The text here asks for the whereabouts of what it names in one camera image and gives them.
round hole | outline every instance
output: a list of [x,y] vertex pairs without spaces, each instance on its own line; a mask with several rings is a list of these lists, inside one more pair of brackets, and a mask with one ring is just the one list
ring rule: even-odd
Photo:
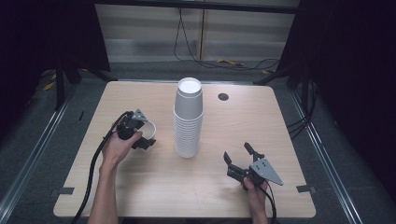
[[221,101],[226,101],[226,100],[228,100],[228,95],[226,94],[226,93],[220,93],[219,94],[219,99],[221,100]]

metal frame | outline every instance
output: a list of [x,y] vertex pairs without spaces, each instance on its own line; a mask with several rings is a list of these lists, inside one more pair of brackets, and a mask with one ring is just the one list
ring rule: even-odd
[[227,11],[249,11],[249,12],[269,12],[281,14],[298,14],[312,12],[312,10],[298,7],[275,7],[262,5],[247,4],[228,4],[216,2],[199,2],[199,1],[155,1],[155,0],[96,0],[87,3],[103,4],[103,5],[119,5],[119,6],[140,6],[140,7],[180,7],[195,9],[214,9]]

white wall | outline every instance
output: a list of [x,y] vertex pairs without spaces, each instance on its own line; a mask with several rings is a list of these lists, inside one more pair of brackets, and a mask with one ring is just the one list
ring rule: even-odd
[[[215,2],[297,7],[298,0],[216,0]],[[178,9],[96,5],[111,63],[173,61]],[[293,15],[182,9],[182,19],[196,59],[253,60],[280,58]],[[189,59],[183,31],[177,55]]]

metal rail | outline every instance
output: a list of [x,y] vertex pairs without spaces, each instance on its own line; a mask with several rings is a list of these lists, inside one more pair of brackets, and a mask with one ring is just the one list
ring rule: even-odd
[[0,224],[6,224],[12,211],[15,208],[19,198],[21,197],[24,189],[27,186],[27,183],[30,180],[35,168],[38,165],[38,162],[41,156],[44,154],[44,151],[49,143],[53,133],[55,132],[59,122],[61,121],[64,111],[69,105],[70,99],[73,97],[76,92],[77,85],[73,85],[69,92],[68,97],[62,104],[62,106],[56,110],[51,119],[49,120],[49,124],[47,125],[44,132],[41,134],[40,139],[35,145],[32,153],[27,159],[26,163],[23,165],[21,171],[18,173],[18,176],[15,178],[14,182],[9,187],[5,196],[0,202]]

human hand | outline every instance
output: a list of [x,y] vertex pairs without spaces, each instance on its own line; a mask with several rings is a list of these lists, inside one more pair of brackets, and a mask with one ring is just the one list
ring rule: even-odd
[[102,149],[102,167],[117,168],[119,163],[128,155],[134,142],[142,137],[142,134],[142,132],[136,132],[127,140],[120,139],[117,133],[111,134]]
[[[259,188],[256,188],[248,177],[244,178],[244,184],[248,190],[248,208],[253,224],[267,224],[268,218],[265,213],[265,194]],[[267,183],[263,182],[261,187],[262,189],[267,190]]]

